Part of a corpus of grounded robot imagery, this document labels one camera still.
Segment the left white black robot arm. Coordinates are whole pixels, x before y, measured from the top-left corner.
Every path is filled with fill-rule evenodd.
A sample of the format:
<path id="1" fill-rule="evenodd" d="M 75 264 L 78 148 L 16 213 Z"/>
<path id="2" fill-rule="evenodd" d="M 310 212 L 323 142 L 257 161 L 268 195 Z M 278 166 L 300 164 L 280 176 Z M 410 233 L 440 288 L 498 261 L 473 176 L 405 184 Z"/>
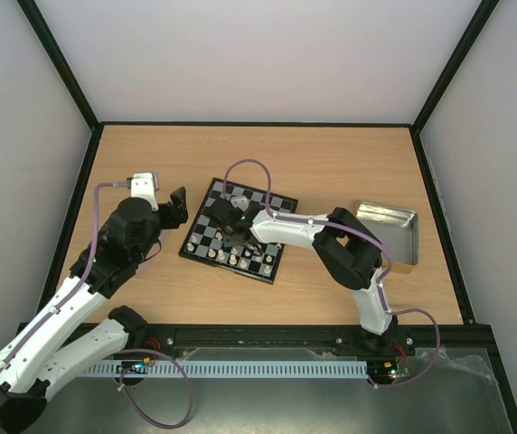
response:
<path id="1" fill-rule="evenodd" d="M 167 203 L 156 200 L 146 179 L 128 181 L 130 195 L 104 223 L 93 200 L 92 238 L 52 299 L 0 350 L 0 433 L 22 433 L 48 402 L 94 363 L 113 354 L 151 354 L 145 348 L 147 322 L 122 306 L 73 342 L 78 326 L 103 306 L 148 259 L 165 230 L 187 222 L 186 190 Z"/>

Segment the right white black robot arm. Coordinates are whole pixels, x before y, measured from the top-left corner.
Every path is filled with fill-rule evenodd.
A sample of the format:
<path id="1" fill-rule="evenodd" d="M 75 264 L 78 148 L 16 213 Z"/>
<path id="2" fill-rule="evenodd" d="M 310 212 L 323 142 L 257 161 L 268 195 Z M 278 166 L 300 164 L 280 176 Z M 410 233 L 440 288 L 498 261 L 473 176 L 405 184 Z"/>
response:
<path id="1" fill-rule="evenodd" d="M 242 210 L 219 198 L 207 215 L 237 245 L 279 243 L 314 251 L 333 280 L 352 291 L 362 328 L 357 345 L 374 354 L 394 345 L 398 320 L 387 307 L 382 284 L 387 254 L 351 212 L 337 207 L 327 215 L 303 215 L 256 203 Z"/>

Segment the black and grey chessboard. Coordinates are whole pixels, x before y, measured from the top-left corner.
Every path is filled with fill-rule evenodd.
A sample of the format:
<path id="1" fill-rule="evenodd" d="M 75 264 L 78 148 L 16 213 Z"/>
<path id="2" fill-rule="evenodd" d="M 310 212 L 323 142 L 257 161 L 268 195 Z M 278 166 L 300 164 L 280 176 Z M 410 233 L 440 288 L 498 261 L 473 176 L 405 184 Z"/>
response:
<path id="1" fill-rule="evenodd" d="M 227 269 L 236 274 L 272 284 L 275 281 L 277 269 L 282 260 L 285 245 L 280 242 L 262 244 L 263 253 L 258 254 L 249 250 L 245 246 L 231 245 L 226 241 L 221 230 L 218 229 L 218 227 L 212 223 L 207 216 L 207 208 L 215 199 L 220 197 L 222 190 L 226 191 L 227 197 L 230 197 L 231 195 L 245 195 L 249 199 L 250 203 L 263 203 L 266 194 L 264 190 L 259 190 L 244 184 L 228 182 L 226 186 L 223 186 L 220 178 L 213 178 L 202 199 L 201 206 L 193 219 L 193 224 L 183 241 L 183 245 L 179 251 L 179 256 L 184 259 Z M 215 238 L 216 232 L 220 232 L 222 234 L 221 241 Z M 188 243 L 194 245 L 194 251 L 189 252 L 187 250 Z M 276 248 L 277 243 L 282 244 L 281 250 Z M 209 249 L 216 251 L 215 258 L 210 258 L 208 256 Z M 226 254 L 226 258 L 223 260 L 219 259 L 221 250 Z M 236 265 L 231 265 L 229 263 L 230 255 L 235 255 L 237 257 L 238 261 Z M 255 255 L 262 255 L 262 261 L 253 261 L 252 257 Z M 271 263 L 265 262 L 265 257 L 267 255 L 272 257 L 273 261 Z M 245 259 L 248 262 L 248 266 L 245 269 L 240 267 L 241 259 Z M 270 266 L 272 268 L 269 276 L 264 274 L 264 268 L 266 266 Z"/>

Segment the right metal tray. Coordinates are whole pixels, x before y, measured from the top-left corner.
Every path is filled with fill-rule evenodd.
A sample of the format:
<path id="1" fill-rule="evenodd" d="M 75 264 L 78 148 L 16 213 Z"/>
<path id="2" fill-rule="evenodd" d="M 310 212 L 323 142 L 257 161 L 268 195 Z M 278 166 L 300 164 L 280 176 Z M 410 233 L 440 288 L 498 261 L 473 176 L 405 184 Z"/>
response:
<path id="1" fill-rule="evenodd" d="M 359 201 L 356 217 L 386 246 L 394 263 L 418 265 L 419 217 L 415 211 Z"/>

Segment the black aluminium frame rail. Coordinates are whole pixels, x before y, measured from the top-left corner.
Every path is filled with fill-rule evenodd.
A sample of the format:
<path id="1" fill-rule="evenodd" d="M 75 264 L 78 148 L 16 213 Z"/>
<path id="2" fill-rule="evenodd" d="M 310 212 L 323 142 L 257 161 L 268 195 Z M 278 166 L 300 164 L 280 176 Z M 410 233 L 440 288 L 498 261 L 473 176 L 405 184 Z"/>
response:
<path id="1" fill-rule="evenodd" d="M 174 358 L 196 348 L 298 349 L 357 359 L 388 358 L 433 348 L 436 334 L 448 353 L 484 350 L 498 354 L 488 325 L 397 325 L 389 337 L 372 337 L 358 325 L 170 325 L 150 324 L 126 348 L 154 348 Z"/>

